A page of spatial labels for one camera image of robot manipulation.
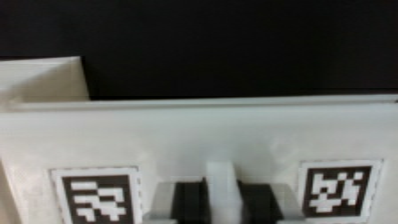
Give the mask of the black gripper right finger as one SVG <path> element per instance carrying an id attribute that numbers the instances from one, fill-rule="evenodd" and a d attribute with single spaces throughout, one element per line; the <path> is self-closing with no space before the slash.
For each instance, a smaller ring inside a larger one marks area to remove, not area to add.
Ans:
<path id="1" fill-rule="evenodd" d="M 300 221 L 302 211 L 289 186 L 282 183 L 238 182 L 242 196 L 240 224 Z"/>

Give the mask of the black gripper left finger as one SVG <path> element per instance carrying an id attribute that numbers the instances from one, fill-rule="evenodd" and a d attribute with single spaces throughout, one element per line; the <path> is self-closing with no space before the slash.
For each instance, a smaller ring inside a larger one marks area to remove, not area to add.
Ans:
<path id="1" fill-rule="evenodd" d="M 144 224 L 210 224 L 206 180 L 158 184 Z"/>

